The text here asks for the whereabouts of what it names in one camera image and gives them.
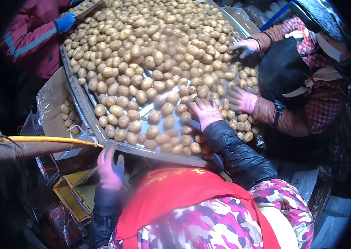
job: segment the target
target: reflective stripe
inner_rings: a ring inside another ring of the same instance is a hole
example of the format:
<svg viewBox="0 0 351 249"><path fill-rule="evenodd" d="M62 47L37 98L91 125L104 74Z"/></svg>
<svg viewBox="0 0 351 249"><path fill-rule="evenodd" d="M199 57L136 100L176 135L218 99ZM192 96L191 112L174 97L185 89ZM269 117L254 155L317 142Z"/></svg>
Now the reflective stripe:
<svg viewBox="0 0 351 249"><path fill-rule="evenodd" d="M12 37L9 35L9 32L6 32L4 34L4 40L7 46L9 47L9 51L11 52L12 56L16 58L19 55L23 55L24 53L33 49L35 46L39 45L41 42L43 42L45 39L49 38L51 35L55 34L56 32L57 32L57 29L56 27L54 27L48 30L47 32L45 32L40 37L36 38L34 41L30 42L29 44L19 49L16 49L15 45L13 44L13 40L12 40Z"/></svg>

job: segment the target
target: metal sorting tray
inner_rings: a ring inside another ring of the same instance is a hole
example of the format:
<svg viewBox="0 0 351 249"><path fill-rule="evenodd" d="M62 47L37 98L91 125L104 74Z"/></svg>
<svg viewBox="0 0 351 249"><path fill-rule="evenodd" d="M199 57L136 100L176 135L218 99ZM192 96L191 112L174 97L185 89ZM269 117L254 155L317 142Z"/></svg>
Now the metal sorting tray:
<svg viewBox="0 0 351 249"><path fill-rule="evenodd" d="M207 3L211 5L216 5L213 1L207 0ZM223 13L223 17L227 20L230 21L230 24L233 26L234 30L237 31L239 34L244 34L243 30L240 28L240 25L233 19L226 11L222 10L219 8L219 10ZM238 42L238 39L233 38L233 43L235 44ZM76 109L78 110L78 114L81 117L82 121L86 125L86 127L93 132L99 142L103 144L104 146L111 146L112 144L116 144L116 149L135 154L135 155L140 155L143 157L148 157L152 159L157 159L161 161L167 161L167 162L172 162L176 164L184 164L184 165L191 165L195 167L210 167L213 166L213 162L208 162L206 160L202 159L202 154L196 154L192 153L190 157L185 157L182 155L174 155L171 153L165 153L160 151L160 147L156 148L156 150L150 150L146 149L142 144L137 144L136 146L133 146L131 144L127 144L126 141L123 142L117 142L114 139L110 139L106 136L104 128L101 127L98 124L98 117L95 116L94 114L94 107L99 104L99 97L96 92L91 92L88 90L88 84L84 84L81 86L78 81L77 81L77 76L74 75L72 67L70 67L70 59L67 56L67 52L65 51L65 46L62 44L60 45L60 53L63 61L63 66L65 68L66 76L68 78L68 82L70 85L70 89L72 90L72 97L75 102ZM152 77L152 71L148 70L144 65L140 65L145 72L143 73L143 78L146 77ZM234 82L238 83L238 77L239 73L236 75L235 79L233 80ZM224 90L226 91L228 86L228 81L226 81L224 85ZM178 91L179 87L175 86L172 91ZM169 91L163 93L158 93L162 94L163 96L167 96ZM135 100L135 97L128 97L129 100ZM138 107L138 112L140 114L140 121L142 123L142 129L141 133L146 133L146 130L150 126L148 123L148 115L151 110L154 110L153 106L153 101L148 101L148 103L144 106L139 106ZM127 114L128 108L124 108L124 114ZM179 122L179 116L175 114L175 111L173 113L173 116L175 118L175 124L174 128L180 130L179 132L179 137L181 137L181 127L183 126ZM159 128L159 133L164 133L163 129L163 123L164 123L164 118L161 118L160 122L157 124Z"/></svg>

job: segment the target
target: white face mask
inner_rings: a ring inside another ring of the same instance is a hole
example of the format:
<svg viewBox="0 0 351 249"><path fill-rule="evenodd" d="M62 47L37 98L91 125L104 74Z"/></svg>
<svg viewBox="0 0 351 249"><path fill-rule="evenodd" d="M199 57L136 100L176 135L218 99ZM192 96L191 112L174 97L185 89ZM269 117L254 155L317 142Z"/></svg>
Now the white face mask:
<svg viewBox="0 0 351 249"><path fill-rule="evenodd" d="M335 59L337 62L340 62L341 57L348 57L346 52L338 51L330 43L328 43L327 40L325 40L325 38L321 36L320 33L316 33L315 35L317 37L318 45L327 55L329 55L329 57Z"/></svg>

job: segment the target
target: black jacket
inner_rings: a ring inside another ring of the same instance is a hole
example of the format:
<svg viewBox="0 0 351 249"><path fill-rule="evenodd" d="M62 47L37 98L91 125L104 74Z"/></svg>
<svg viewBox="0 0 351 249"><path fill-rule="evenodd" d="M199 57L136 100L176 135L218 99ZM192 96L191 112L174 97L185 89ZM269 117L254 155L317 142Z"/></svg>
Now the black jacket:
<svg viewBox="0 0 351 249"><path fill-rule="evenodd" d="M225 120L209 124L203 136L211 149L224 159L224 167L232 181L248 190L254 185L277 178L278 173L271 163L244 141Z"/></svg>

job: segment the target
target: hand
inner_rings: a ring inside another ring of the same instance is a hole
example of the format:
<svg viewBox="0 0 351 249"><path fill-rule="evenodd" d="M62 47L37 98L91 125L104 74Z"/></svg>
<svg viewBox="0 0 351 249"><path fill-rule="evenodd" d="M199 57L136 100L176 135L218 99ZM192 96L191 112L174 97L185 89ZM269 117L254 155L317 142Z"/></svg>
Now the hand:
<svg viewBox="0 0 351 249"><path fill-rule="evenodd" d="M116 146L104 148L98 156L98 174L102 188L120 190L124 180L124 156L119 155L117 164L113 162Z"/></svg>
<svg viewBox="0 0 351 249"><path fill-rule="evenodd" d="M201 132L211 123L222 120L217 105L211 100L211 105L206 99L195 97L195 102L188 101L189 107L196 113L199 119Z"/></svg>
<svg viewBox="0 0 351 249"><path fill-rule="evenodd" d="M242 54L239 56L241 59L244 59L246 56L257 52L260 49L260 45L255 39L246 39L241 40L237 44L233 45L232 47L228 48L229 51L237 50L243 51Z"/></svg>
<svg viewBox="0 0 351 249"><path fill-rule="evenodd" d="M225 97L229 100L229 108L235 112L245 112L252 114L254 106L258 100L257 95L248 93L239 87L234 87L232 90L228 90Z"/></svg>
<svg viewBox="0 0 351 249"><path fill-rule="evenodd" d="M76 18L73 17L73 13L68 13L63 17L59 17L58 19L54 20L58 32L68 31L75 23L75 21Z"/></svg>

